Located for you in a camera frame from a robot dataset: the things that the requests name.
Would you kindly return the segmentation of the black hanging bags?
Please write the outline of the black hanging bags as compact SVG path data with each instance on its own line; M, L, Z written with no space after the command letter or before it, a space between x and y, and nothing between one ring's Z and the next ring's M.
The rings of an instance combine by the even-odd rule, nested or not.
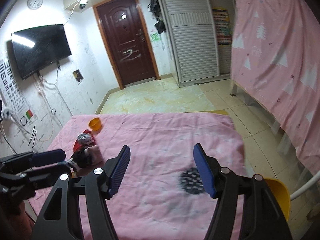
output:
M157 33L162 34L165 33L166 27L165 23L163 21L161 7L159 4L159 0L150 0L150 4L148 5L150 12L153 14L153 16L156 19L155 27L157 29Z

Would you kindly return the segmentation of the wall mounted black television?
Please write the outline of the wall mounted black television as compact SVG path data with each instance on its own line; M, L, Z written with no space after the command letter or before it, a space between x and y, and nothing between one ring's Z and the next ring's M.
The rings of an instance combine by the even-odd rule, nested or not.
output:
M16 67L24 80L72 54L63 24L16 31L11 42Z

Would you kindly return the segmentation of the colourful wall chart poster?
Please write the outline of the colourful wall chart poster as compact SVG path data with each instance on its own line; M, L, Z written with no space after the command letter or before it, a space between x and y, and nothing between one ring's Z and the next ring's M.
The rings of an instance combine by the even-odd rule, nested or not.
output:
M232 44L232 31L229 13L225 8L212 8L215 22L217 44L229 46Z

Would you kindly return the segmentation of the black and white cloth pile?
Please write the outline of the black and white cloth pile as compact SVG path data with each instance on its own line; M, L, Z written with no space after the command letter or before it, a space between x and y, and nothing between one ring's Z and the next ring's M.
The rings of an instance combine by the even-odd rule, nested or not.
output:
M67 164L74 172L79 172L93 164L92 156L84 151L76 151L67 161Z

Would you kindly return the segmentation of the dark brown wooden door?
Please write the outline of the dark brown wooden door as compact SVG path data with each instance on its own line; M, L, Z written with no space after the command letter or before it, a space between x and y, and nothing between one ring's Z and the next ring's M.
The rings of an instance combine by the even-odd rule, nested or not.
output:
M105 0L93 11L119 88L159 80L139 0Z

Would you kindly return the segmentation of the round white wall clock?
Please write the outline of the round white wall clock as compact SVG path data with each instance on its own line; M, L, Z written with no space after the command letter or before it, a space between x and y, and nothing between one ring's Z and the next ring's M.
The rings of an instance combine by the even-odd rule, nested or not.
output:
M43 5L43 0L27 0L27 7L30 10L37 10Z

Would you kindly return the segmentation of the pink cloth item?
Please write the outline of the pink cloth item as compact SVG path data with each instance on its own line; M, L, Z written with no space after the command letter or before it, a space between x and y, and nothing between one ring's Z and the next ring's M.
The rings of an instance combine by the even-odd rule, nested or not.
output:
M84 151L87 157L87 163L89 166L97 165L103 161L103 156L98 145L93 145L85 149Z

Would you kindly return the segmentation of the pink tree pattern curtain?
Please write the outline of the pink tree pattern curtain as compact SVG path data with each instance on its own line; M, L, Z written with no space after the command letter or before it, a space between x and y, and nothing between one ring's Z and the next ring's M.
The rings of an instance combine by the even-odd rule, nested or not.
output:
M271 113L299 161L319 171L319 22L304 0L235 0L232 80Z

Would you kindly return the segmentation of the grey cloth ball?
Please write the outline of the grey cloth ball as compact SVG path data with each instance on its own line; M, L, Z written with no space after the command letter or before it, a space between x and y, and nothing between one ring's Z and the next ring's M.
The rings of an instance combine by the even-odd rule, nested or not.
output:
M78 135L77 137L77 142L80 145L90 145L93 143L93 137L91 135L91 133L81 133L80 135Z

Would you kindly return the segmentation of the white louvered wardrobe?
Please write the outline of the white louvered wardrobe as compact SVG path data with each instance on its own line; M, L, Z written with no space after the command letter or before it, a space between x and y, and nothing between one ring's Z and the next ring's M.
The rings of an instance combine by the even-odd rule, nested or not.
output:
M230 78L220 72L217 34L209 0L160 0L179 87Z

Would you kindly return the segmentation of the pink bed sheet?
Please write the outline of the pink bed sheet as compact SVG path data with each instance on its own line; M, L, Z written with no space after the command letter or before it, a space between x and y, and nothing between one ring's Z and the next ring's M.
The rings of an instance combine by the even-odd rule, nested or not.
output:
M131 159L107 207L119 239L204 239L216 200L195 172L193 148L201 144L220 165L245 175L244 143L230 116L214 113L103 114L95 140L104 159L124 145Z

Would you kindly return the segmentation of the eye chart poster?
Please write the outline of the eye chart poster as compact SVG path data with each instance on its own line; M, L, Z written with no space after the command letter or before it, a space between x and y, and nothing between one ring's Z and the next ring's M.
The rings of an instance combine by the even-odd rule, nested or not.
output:
M19 125L25 127L34 114L18 86L8 59L1 59L1 93L5 105L10 110L10 115L16 119Z

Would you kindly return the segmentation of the small orange plastic bowl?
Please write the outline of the small orange plastic bowl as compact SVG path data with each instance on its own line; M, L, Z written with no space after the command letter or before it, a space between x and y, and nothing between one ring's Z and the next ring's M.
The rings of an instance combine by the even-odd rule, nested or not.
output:
M93 131L93 132L97 132L99 130L101 130L102 128L102 124L101 124L101 120L99 117L95 117L93 118L89 123L88 123L89 128Z

